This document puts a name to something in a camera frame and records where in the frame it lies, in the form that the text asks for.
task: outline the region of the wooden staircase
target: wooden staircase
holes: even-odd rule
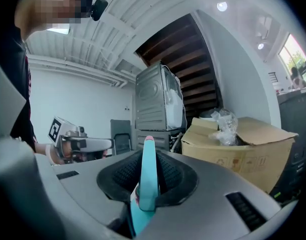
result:
[[[190,14],[170,23],[136,51],[150,66],[161,60],[181,82],[187,121],[221,105],[213,63]]]

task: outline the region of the pink tip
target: pink tip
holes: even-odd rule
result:
[[[152,136],[147,136],[147,137],[145,138],[145,140],[146,140],[146,141],[148,141],[148,140],[154,141],[154,138],[153,138]]]

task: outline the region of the plastic bag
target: plastic bag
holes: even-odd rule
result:
[[[238,119],[227,109],[221,109],[219,112],[215,111],[211,117],[217,122],[219,126],[218,132],[209,135],[212,140],[219,140],[222,146],[236,146]]]

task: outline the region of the ceiling light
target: ceiling light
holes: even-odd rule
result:
[[[219,2],[217,4],[217,9],[220,10],[221,12],[224,12],[227,10],[227,3],[226,2]]]
[[[69,33],[69,29],[70,29],[69,24],[60,24],[56,27],[52,27],[52,28],[49,28],[47,30],[67,35]]]
[[[262,48],[264,48],[264,44],[263,44],[263,43],[260,43],[260,44],[258,45],[258,50],[261,50]]]

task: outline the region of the stacked washer dryer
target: stacked washer dryer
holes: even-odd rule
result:
[[[159,61],[137,76],[135,92],[137,147],[151,135],[157,149],[169,151],[186,127],[179,79]]]

